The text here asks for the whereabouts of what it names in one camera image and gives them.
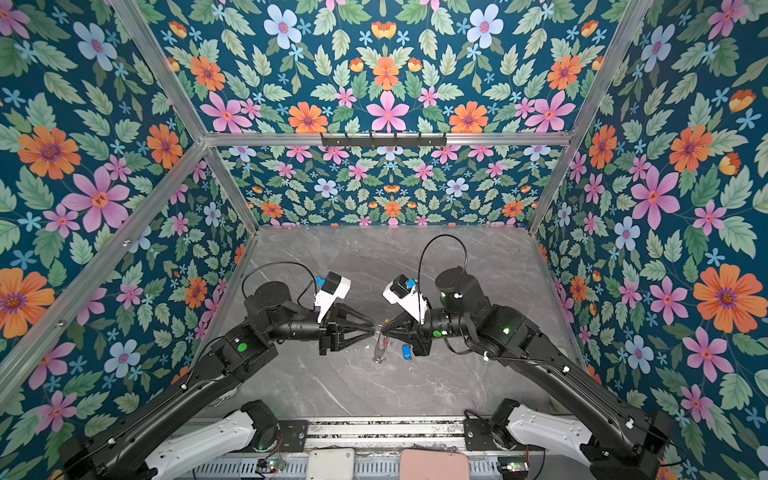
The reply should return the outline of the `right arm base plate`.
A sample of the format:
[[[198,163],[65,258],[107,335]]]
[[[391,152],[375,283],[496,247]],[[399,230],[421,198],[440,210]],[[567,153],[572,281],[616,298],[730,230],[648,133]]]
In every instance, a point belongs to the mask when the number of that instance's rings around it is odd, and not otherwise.
[[[463,420],[464,443],[467,451],[507,451],[512,444],[495,435],[491,426],[477,417]]]

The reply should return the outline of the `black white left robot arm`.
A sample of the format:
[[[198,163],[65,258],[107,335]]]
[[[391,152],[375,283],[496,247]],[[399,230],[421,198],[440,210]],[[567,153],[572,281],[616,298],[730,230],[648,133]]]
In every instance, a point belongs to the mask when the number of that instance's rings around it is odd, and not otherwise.
[[[106,430],[65,441],[60,478],[172,479],[230,452],[278,448],[284,436],[261,400],[183,437],[174,434],[275,359],[280,342],[316,342],[325,355],[373,335],[373,320],[345,305],[341,294],[318,294],[319,304],[308,309],[292,300],[283,282],[258,287],[244,299],[245,319],[213,338],[175,384]]]

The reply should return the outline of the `silver metal keyring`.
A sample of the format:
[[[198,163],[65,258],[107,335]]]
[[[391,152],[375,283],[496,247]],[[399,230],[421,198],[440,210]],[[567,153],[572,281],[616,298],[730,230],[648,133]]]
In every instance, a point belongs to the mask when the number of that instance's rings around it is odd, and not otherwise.
[[[386,360],[386,352],[388,349],[388,336],[384,332],[384,326],[377,327],[376,343],[373,353],[373,361],[377,364],[381,364]]]

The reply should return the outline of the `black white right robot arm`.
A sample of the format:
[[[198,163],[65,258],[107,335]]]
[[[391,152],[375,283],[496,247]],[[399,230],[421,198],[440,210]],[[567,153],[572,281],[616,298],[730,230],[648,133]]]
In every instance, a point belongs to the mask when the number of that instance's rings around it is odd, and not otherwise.
[[[596,479],[656,478],[674,429],[667,414],[647,413],[609,392],[532,320],[492,303],[464,268],[442,272],[435,286],[439,304],[433,307],[416,280],[400,275],[391,281],[383,296],[403,311],[382,334],[410,345],[416,356],[428,355],[437,338],[462,338],[470,352],[513,369],[566,410],[545,414],[506,401],[492,421],[498,435],[577,461]]]

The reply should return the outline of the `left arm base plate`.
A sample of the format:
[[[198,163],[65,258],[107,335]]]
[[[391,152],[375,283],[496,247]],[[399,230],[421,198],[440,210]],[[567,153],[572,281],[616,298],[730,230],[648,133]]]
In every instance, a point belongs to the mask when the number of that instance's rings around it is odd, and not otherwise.
[[[253,446],[259,452],[302,452],[308,429],[307,420],[278,420],[255,435]]]

